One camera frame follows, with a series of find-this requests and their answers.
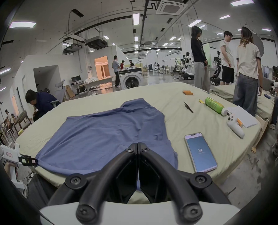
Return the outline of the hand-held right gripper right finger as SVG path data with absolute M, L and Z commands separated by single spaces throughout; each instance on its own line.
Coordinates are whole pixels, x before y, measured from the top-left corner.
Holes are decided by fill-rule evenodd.
M 178 218 L 184 223 L 196 223 L 202 218 L 199 198 L 208 203 L 231 204 L 207 173 L 178 171 L 141 142 L 138 143 L 138 180 L 140 190 L 150 203 L 173 201 Z

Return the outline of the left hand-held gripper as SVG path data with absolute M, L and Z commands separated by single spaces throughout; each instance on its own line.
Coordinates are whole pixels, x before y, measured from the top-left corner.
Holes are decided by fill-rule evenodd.
M 20 146 L 18 144 L 15 144 L 15 148 L 11 148 L 9 146 L 1 145 L 1 158 L 5 160 L 5 162 L 12 162 L 18 164 L 18 168 L 21 166 L 27 166 L 27 167 L 37 167 L 38 166 L 38 160 L 36 158 L 32 158 L 28 155 L 21 155 L 20 154 Z M 18 189 L 18 191 L 22 192 L 22 195 L 26 197 L 27 192 L 27 186 L 24 184 L 22 180 L 16 179 L 15 175 L 15 168 L 11 167 L 11 176 L 12 183 L 14 186 Z

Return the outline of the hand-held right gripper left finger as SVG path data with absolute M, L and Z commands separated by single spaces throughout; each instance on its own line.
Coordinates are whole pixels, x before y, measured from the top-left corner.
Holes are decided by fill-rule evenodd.
M 126 204 L 137 190 L 138 143 L 131 144 L 100 171 L 72 174 L 53 194 L 48 206 L 65 205 L 79 198 L 79 222 L 97 222 L 104 201 Z

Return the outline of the person's left hand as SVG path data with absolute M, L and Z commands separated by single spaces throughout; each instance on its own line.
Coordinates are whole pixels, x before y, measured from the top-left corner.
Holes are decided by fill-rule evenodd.
M 12 162 L 8 162 L 8 161 L 5 163 L 4 169 L 5 169 L 7 175 L 9 176 L 10 179 L 12 179 L 11 171 L 10 171 L 11 167 L 15 168 L 15 175 L 16 175 L 16 179 L 17 179 L 17 176 L 18 176 L 18 172 L 17 172 L 18 164 L 12 163 Z

